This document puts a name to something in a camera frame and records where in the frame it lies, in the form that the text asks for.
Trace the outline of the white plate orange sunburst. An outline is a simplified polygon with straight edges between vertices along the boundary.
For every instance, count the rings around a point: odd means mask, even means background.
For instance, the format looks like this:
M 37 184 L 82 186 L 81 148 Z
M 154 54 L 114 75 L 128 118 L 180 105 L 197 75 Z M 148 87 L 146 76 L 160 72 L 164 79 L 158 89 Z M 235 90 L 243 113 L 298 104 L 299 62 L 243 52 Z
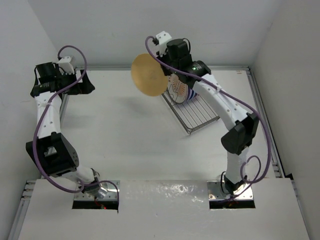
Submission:
M 170 99 L 175 104 L 183 104 L 186 101 L 187 93 L 188 93 L 188 85 L 182 83 L 179 80 L 179 77 L 175 74 L 171 74 L 167 77 L 168 84 L 167 84 L 167 91 L 169 94 Z

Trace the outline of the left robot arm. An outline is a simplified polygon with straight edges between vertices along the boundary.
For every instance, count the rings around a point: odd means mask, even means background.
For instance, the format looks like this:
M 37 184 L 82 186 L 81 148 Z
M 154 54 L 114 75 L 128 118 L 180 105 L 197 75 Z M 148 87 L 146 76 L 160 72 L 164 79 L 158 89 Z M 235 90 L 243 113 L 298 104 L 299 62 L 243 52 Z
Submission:
M 35 82 L 30 92 L 37 106 L 37 126 L 33 140 L 25 149 L 42 176 L 48 181 L 62 177 L 78 184 L 74 193 L 93 195 L 98 186 L 98 173 L 80 165 L 78 154 L 61 132 L 63 97 L 90 94 L 95 87 L 81 70 L 77 82 L 75 63 L 68 57 L 57 63 L 47 62 L 34 68 Z

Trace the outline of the yellow plastic plate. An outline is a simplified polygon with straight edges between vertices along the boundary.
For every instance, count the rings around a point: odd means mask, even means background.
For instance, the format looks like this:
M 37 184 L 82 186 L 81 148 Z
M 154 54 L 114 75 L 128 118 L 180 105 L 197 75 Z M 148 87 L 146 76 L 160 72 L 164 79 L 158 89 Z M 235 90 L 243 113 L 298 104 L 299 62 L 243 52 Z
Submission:
M 137 89 L 147 96 L 159 96 L 167 89 L 168 77 L 149 53 L 139 54 L 133 60 L 130 73 Z

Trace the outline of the blue plastic plate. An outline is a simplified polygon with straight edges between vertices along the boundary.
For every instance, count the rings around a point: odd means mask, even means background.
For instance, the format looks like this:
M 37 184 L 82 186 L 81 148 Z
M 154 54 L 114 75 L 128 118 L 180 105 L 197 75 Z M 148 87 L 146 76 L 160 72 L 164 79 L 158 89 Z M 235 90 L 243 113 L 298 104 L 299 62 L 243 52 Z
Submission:
M 189 101 L 193 98 L 195 98 L 198 94 L 191 88 L 188 88 L 187 90 L 187 96 L 185 101 Z

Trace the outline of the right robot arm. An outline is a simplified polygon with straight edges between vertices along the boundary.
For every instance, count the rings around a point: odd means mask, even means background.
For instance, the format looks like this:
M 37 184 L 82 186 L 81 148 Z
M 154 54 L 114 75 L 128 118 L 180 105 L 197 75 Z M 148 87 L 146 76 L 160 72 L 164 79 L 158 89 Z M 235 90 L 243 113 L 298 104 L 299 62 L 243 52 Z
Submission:
M 159 39 L 158 46 L 157 58 L 164 63 L 164 74 L 176 74 L 182 83 L 214 109 L 227 128 L 227 133 L 221 138 L 227 151 L 224 184 L 225 189 L 232 195 L 247 179 L 246 174 L 241 173 L 241 166 L 256 135 L 259 118 L 257 114 L 247 112 L 234 100 L 222 94 L 210 68 L 203 61 L 192 59 L 190 45 L 184 39 Z

